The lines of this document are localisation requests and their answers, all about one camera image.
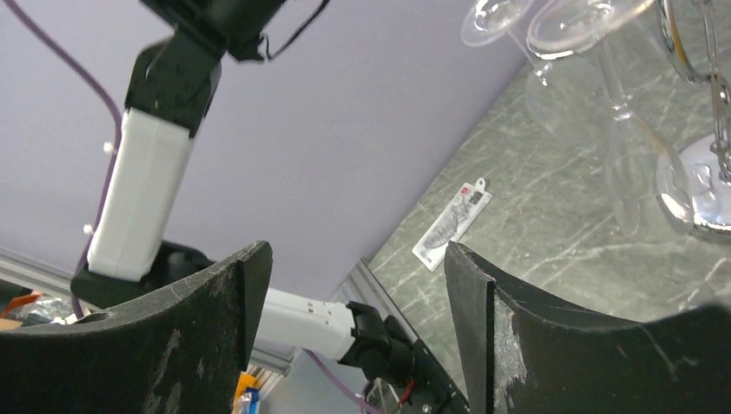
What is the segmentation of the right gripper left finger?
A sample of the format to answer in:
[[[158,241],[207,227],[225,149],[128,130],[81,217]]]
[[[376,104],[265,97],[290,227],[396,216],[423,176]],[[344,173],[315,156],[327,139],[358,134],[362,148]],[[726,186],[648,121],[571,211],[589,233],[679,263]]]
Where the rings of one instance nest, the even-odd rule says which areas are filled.
[[[256,241],[76,323],[3,331],[2,412],[231,412],[271,272]]]

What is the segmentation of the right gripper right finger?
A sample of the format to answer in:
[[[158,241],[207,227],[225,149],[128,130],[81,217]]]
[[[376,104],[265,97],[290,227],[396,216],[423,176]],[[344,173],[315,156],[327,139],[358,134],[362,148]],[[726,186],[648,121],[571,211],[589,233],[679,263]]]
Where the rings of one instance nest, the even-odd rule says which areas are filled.
[[[450,242],[444,273],[473,413],[727,413],[730,307],[613,317]]]

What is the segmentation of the clear wine glass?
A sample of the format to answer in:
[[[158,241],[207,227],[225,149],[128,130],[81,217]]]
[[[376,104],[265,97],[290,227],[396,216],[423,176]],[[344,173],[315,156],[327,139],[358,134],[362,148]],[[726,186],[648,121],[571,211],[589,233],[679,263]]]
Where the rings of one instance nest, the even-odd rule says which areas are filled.
[[[566,145],[598,141],[603,135],[603,89],[598,70],[587,60],[543,60],[528,48],[522,20],[531,1],[480,0],[467,11],[460,31],[470,47],[482,47],[509,36],[532,66],[524,87],[531,118]]]

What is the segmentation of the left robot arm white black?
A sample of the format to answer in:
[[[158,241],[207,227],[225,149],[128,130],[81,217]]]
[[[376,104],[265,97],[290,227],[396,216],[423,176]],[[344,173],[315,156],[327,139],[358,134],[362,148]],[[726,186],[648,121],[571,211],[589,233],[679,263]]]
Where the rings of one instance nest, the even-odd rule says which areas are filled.
[[[95,275],[127,282],[148,276],[222,74],[222,58],[270,61],[265,27],[279,1],[150,1],[172,35],[137,56],[107,190],[86,255]],[[329,303],[269,289],[259,337],[317,352],[369,380],[406,385],[415,348],[393,319],[366,304]]]

